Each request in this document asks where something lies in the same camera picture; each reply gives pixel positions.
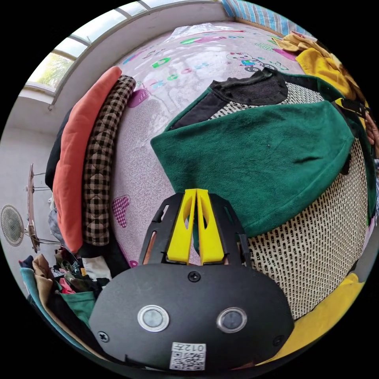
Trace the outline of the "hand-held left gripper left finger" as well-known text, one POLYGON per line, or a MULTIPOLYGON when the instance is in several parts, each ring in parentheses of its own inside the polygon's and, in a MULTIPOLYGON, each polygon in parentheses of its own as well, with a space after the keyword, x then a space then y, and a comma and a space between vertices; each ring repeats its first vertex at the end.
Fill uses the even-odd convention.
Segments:
POLYGON ((196 194, 196 189, 187 189, 182 196, 167 249, 167 259, 170 262, 189 264, 196 194))

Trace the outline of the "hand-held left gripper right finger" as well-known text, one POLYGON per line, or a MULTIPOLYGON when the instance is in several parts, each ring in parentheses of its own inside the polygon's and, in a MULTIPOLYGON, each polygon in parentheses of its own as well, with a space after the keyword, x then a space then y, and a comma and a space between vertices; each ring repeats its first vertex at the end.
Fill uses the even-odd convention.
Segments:
POLYGON ((197 189, 197 215, 201 265, 219 264, 224 251, 207 190, 197 189))

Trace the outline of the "person's right hand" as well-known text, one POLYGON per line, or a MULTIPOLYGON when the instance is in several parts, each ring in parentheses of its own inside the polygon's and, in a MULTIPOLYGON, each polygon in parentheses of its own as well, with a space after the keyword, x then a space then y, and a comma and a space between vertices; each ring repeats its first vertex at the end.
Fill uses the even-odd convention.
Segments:
POLYGON ((369 113, 366 113, 366 133, 370 144, 374 147, 375 158, 379 158, 379 130, 369 113))

